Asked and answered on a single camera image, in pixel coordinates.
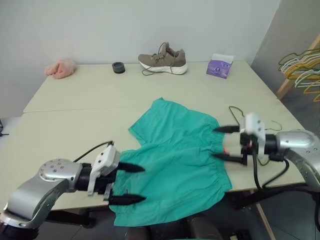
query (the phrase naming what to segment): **tissue box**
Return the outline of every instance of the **tissue box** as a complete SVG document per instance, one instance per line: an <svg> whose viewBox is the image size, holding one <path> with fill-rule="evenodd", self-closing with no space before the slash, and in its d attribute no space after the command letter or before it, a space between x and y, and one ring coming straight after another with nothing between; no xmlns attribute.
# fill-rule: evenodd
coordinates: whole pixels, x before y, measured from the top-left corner
<svg viewBox="0 0 320 240"><path fill-rule="evenodd" d="M212 56L212 60L210 60L208 64L206 74L226 79L228 77L233 61L234 56L227 56L215 53Z"/></svg>

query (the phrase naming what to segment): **pink towel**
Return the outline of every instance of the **pink towel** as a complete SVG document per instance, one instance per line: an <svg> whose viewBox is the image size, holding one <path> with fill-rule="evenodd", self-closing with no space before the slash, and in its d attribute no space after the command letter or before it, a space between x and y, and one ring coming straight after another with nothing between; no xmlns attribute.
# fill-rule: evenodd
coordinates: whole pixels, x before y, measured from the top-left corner
<svg viewBox="0 0 320 240"><path fill-rule="evenodd" d="M46 75L52 75L55 79L63 79L70 76L76 70L77 65L68 59L61 59L58 62L45 68Z"/></svg>

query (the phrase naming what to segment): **sneaker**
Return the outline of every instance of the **sneaker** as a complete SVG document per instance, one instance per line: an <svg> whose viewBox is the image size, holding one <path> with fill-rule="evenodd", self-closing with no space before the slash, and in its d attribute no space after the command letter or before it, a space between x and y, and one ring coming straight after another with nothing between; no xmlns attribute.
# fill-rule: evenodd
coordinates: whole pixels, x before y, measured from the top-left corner
<svg viewBox="0 0 320 240"><path fill-rule="evenodd" d="M181 75L188 69L185 51L182 49L180 51L172 50L168 42L161 44L158 53L152 55L140 54L138 60L145 68L142 71L143 75L149 75L144 73L145 70Z"/></svg>

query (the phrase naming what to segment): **beige tabletop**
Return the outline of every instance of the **beige tabletop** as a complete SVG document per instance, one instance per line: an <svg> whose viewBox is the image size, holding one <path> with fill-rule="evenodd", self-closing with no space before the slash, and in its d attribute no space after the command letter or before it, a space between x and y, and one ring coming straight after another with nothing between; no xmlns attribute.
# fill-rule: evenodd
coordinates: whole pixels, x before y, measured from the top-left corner
<svg viewBox="0 0 320 240"><path fill-rule="evenodd" d="M0 149L0 206L48 160L74 160L108 140L114 140L120 151L139 148L128 128L159 97L210 114L221 125L236 124L228 110L229 105L234 105L244 113L257 113L267 128L277 127L272 120L281 123L283 130L303 128L245 62L235 62L228 79L206 75L206 65L190 64L189 71L182 76L166 73L143 76L136 64L126 65L124 75L113 74L110 65L83 65L71 77L61 80L48 77ZM224 146L230 153L239 154L239 135L226 136ZM93 163L102 149L82 161ZM273 177L283 165L270 162L258 166L259 181L263 183ZM256 187L252 158L248 158L247 167L230 162L225 167L233 191ZM290 164L287 173L272 186L303 181L297 168ZM89 197L86 192L65 193L53 209L100 206L106 204L102 198Z"/></svg>

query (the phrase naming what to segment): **black tape roll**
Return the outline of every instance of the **black tape roll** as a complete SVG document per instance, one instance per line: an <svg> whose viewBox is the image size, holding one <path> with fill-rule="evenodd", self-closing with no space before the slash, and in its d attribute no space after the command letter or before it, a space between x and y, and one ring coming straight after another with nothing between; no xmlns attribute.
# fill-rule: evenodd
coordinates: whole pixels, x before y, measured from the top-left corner
<svg viewBox="0 0 320 240"><path fill-rule="evenodd" d="M116 74L122 74L126 71L124 63L120 61L114 62L112 68Z"/></svg>

